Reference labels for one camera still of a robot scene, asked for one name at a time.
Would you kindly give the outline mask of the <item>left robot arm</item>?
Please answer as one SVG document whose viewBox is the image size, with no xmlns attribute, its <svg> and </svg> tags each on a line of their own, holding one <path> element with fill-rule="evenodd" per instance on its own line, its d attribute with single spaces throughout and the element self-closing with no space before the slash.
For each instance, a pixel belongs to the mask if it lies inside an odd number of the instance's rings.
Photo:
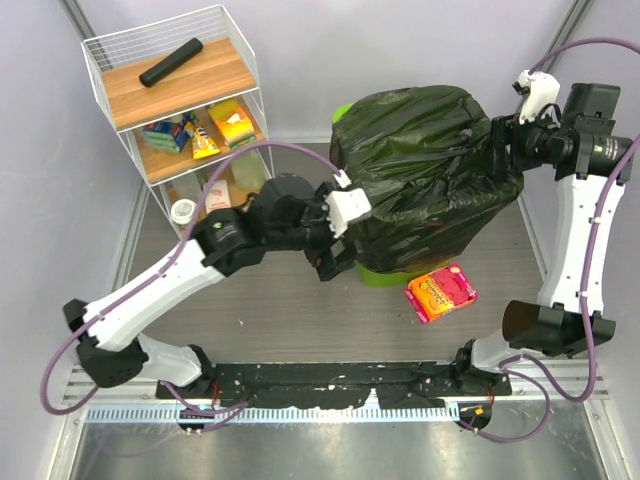
<svg viewBox="0 0 640 480">
<path fill-rule="evenodd" d="M 92 303 L 74 299 L 64 307 L 84 371 L 100 388 L 139 377 L 169 383 L 184 396 L 202 398 L 213 387 L 215 368 L 196 345 L 174 346 L 144 329 L 198 291 L 259 264 L 266 253 L 301 251 L 322 281 L 353 265 L 350 226 L 369 216 L 361 188 L 282 174 L 269 179 L 244 205 L 216 209 L 199 221 L 185 242 L 112 295 Z"/>
</svg>

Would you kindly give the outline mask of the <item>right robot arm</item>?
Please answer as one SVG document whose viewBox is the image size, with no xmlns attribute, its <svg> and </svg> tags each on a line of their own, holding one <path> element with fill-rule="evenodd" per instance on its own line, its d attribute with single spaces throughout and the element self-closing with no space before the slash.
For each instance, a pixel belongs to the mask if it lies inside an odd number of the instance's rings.
<svg viewBox="0 0 640 480">
<path fill-rule="evenodd" d="M 563 107 L 533 87 L 516 90 L 526 97 L 521 111 L 492 121 L 495 161 L 518 173 L 544 164 L 554 168 L 555 258 L 535 302 L 511 301 L 498 331 L 458 350 L 451 380 L 457 391 L 472 395 L 512 363 L 586 354 L 587 385 L 576 397 L 583 401 L 595 386 L 595 348 L 615 333 L 615 322 L 604 317 L 603 270 L 639 143 L 613 133 L 618 86 L 575 83 Z"/>
</svg>

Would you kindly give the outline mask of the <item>green plastic trash bin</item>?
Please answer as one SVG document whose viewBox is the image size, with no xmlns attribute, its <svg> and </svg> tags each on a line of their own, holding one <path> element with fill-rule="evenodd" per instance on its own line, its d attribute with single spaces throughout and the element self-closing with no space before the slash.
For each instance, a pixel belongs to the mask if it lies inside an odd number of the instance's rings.
<svg viewBox="0 0 640 480">
<path fill-rule="evenodd" d="M 413 272 L 378 273 L 367 269 L 360 263 L 355 264 L 355 269 L 359 274 L 361 282 L 370 288 L 385 288 L 394 285 L 407 284 L 414 278 L 429 272 L 429 270 L 423 270 Z"/>
</svg>

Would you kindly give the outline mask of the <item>black trash bag roll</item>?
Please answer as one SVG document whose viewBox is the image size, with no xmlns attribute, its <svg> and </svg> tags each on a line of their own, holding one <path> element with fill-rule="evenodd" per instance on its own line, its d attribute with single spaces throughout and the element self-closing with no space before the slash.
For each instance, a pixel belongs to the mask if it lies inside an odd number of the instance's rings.
<svg viewBox="0 0 640 480">
<path fill-rule="evenodd" d="M 192 38 L 168 56 L 139 75 L 144 87 L 152 87 L 203 50 L 203 43 Z"/>
</svg>

